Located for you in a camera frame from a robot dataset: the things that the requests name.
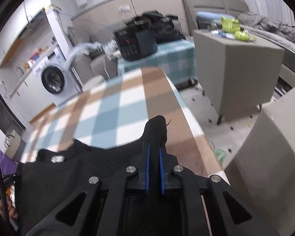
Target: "metal bolt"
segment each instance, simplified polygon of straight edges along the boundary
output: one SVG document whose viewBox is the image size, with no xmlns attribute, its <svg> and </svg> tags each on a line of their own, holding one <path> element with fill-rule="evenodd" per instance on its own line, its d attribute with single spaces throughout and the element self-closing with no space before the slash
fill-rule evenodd
<svg viewBox="0 0 295 236">
<path fill-rule="evenodd" d="M 90 179 L 89 179 L 90 184 L 96 184 L 97 182 L 98 182 L 98 177 L 96 177 L 96 176 L 90 177 Z"/>
<path fill-rule="evenodd" d="M 176 166 L 174 167 L 174 170 L 175 170 L 176 172 L 182 172 L 182 171 L 184 170 L 184 167 L 183 167 L 183 166 L 180 166 L 180 165 L 176 165 Z"/>
<path fill-rule="evenodd" d="M 134 166 L 129 166 L 126 168 L 126 171 L 129 173 L 133 173 L 135 170 L 136 170 L 136 167 L 134 167 Z"/>
<path fill-rule="evenodd" d="M 221 181 L 221 178 L 220 178 L 220 176 L 218 176 L 218 175 L 213 175 L 213 176 L 211 177 L 211 180 L 212 180 L 213 182 L 215 182 L 215 183 L 218 183 L 219 181 Z"/>
</svg>

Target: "wall socket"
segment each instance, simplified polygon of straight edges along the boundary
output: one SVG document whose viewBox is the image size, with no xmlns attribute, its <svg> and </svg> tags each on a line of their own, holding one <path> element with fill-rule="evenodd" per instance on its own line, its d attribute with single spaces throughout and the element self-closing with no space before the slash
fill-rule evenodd
<svg viewBox="0 0 295 236">
<path fill-rule="evenodd" d="M 121 13 L 125 13 L 125 12 L 131 11 L 131 8 L 130 8 L 129 4 L 121 5 L 121 6 L 119 6 L 119 11 Z"/>
</svg>

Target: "person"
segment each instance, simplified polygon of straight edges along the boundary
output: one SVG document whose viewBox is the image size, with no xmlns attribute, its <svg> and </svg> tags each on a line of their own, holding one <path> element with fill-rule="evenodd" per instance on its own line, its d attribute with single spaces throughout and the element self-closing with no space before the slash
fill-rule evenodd
<svg viewBox="0 0 295 236">
<path fill-rule="evenodd" d="M 8 204 L 8 211 L 9 211 L 9 216 L 12 218 L 17 219 L 18 214 L 15 210 L 15 207 L 13 207 L 12 200 L 10 199 L 10 196 L 6 194 L 6 202 Z M 3 211 L 2 211 L 2 201 L 0 200 L 0 214 L 3 216 Z"/>
</svg>

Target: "plaid tablecloth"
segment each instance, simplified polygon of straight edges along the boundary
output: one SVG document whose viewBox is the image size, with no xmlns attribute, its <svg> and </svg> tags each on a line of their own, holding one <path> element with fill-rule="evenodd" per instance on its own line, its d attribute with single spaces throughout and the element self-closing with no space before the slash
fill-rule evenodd
<svg viewBox="0 0 295 236">
<path fill-rule="evenodd" d="M 170 121 L 166 149 L 180 165 L 198 175 L 219 174 L 226 179 L 200 125 L 173 83 L 156 67 L 116 77 L 50 111 L 38 121 L 21 161 L 34 162 L 41 148 L 65 150 L 73 138 L 101 148 L 132 142 L 159 114 Z"/>
<path fill-rule="evenodd" d="M 194 43 L 179 40 L 158 45 L 158 51 L 151 56 L 136 60 L 125 61 L 118 59 L 118 75 L 136 68 L 157 66 L 163 69 L 174 85 L 190 79 L 197 79 L 197 64 L 194 54 Z"/>
</svg>

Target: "bed headboard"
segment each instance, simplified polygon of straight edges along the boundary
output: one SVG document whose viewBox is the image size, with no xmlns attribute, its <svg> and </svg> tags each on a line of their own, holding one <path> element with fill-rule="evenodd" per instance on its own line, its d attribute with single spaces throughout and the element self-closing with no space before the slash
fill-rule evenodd
<svg viewBox="0 0 295 236">
<path fill-rule="evenodd" d="M 196 22 L 198 11 L 229 14 L 238 17 L 239 14 L 249 11 L 245 0 L 183 0 L 183 6 L 189 26 L 189 33 L 198 29 Z"/>
</svg>

